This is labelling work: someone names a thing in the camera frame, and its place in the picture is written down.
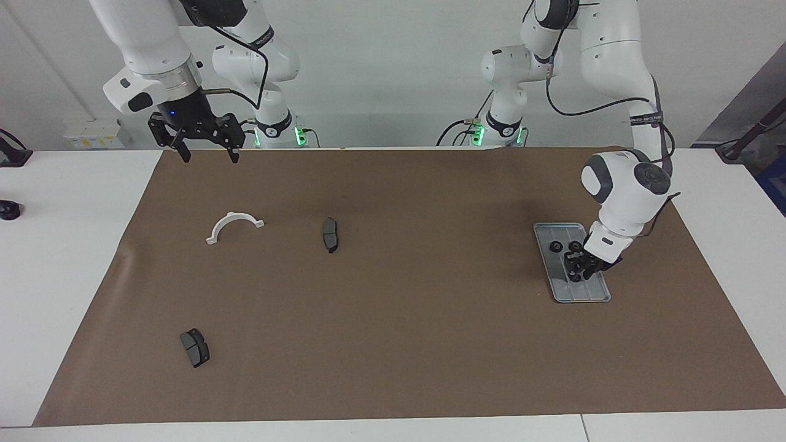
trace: brown paper mat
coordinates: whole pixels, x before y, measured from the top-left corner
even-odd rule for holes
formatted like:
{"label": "brown paper mat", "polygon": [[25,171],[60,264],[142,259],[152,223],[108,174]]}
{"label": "brown paper mat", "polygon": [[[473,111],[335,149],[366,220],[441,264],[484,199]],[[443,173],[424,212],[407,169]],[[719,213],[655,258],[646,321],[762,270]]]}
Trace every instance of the brown paper mat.
{"label": "brown paper mat", "polygon": [[[165,153],[35,425],[786,407],[672,207],[553,301],[532,226],[595,219],[592,152]],[[267,225],[206,245],[230,211]]]}

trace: white wall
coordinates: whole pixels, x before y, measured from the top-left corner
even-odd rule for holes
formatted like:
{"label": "white wall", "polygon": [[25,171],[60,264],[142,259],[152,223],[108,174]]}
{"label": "white wall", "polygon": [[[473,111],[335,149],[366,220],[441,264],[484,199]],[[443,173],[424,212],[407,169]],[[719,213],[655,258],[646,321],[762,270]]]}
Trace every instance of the white wall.
{"label": "white wall", "polygon": [[[119,116],[101,85],[121,69],[122,59],[87,0],[0,0],[0,6],[3,3],[76,99],[50,99],[62,94],[62,87],[42,79],[35,68],[19,67],[32,64],[19,55],[4,26],[0,125],[34,141],[33,148],[58,149],[63,148],[60,120],[85,114],[78,101],[97,118]],[[474,114],[489,90],[479,74],[480,58],[488,49],[519,42],[528,2],[497,0],[494,7],[471,0],[265,4],[277,34],[298,50],[303,62],[298,79],[283,85],[290,106],[307,126],[319,130],[323,145],[431,145],[449,122]],[[667,122],[681,146],[700,136],[786,40],[783,0],[639,4],[645,60],[658,79]],[[207,29],[182,32],[203,61],[210,61],[212,48],[222,41]],[[605,102],[581,80],[577,43],[575,31],[566,33],[566,68],[553,82],[554,99],[566,109]],[[209,63],[203,74],[208,87],[226,85]],[[543,83],[526,89],[531,145],[631,143],[624,109],[568,119],[548,107]],[[236,98],[211,99],[217,113],[251,115]],[[123,119],[136,147],[156,147],[145,121]]]}

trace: white plastic bracket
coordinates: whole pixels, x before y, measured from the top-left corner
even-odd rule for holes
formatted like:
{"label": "white plastic bracket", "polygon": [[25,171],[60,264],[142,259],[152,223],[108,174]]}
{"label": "white plastic bracket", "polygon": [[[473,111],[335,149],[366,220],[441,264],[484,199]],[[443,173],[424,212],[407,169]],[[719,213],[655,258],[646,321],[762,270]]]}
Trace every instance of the white plastic bracket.
{"label": "white plastic bracket", "polygon": [[219,242],[219,232],[221,231],[221,229],[223,229],[225,225],[233,221],[238,221],[240,219],[251,221],[252,223],[254,223],[257,229],[265,225],[264,221],[262,221],[261,219],[254,218],[248,213],[229,212],[226,214],[225,217],[219,219],[219,221],[213,227],[213,235],[211,235],[208,238],[208,244],[215,244],[216,242]]}

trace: black clamp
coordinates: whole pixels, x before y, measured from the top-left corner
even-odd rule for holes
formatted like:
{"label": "black clamp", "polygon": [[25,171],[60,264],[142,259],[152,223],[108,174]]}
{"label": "black clamp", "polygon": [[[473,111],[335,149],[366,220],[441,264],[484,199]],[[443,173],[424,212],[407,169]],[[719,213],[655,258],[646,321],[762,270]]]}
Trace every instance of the black clamp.
{"label": "black clamp", "polygon": [[567,245],[567,252],[564,254],[564,266],[567,278],[571,282],[581,282],[582,279],[588,280],[592,275],[599,271],[606,271],[623,258],[620,256],[614,263],[607,263],[584,249],[584,244],[578,241],[571,241]]}
{"label": "black clamp", "polygon": [[196,124],[188,127],[181,127],[174,136],[167,130],[170,124],[164,119],[161,112],[152,113],[148,119],[148,126],[158,145],[169,146],[177,150],[184,163],[191,160],[191,152],[184,143],[185,139],[203,139],[220,145],[226,149],[235,164],[240,159],[239,150],[243,148],[245,142],[245,133],[241,124],[232,113],[220,118],[212,117],[197,121]]}

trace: black nut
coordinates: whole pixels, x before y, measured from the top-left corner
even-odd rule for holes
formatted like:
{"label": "black nut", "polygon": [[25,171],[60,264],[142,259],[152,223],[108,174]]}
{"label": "black nut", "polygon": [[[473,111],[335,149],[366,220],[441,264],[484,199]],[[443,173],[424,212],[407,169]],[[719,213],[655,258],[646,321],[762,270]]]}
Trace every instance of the black nut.
{"label": "black nut", "polygon": [[582,281],[582,276],[579,273],[575,272],[575,271],[568,272],[567,278],[570,279],[572,282],[581,282]]}
{"label": "black nut", "polygon": [[562,252],[562,243],[559,241],[552,241],[551,244],[549,245],[549,250],[551,250],[554,253]]}
{"label": "black nut", "polygon": [[571,243],[567,245],[567,249],[571,252],[581,252],[584,250],[584,244],[578,241],[571,241]]}
{"label": "black nut", "polygon": [[0,219],[13,221],[22,215],[22,208],[13,201],[0,201]]}

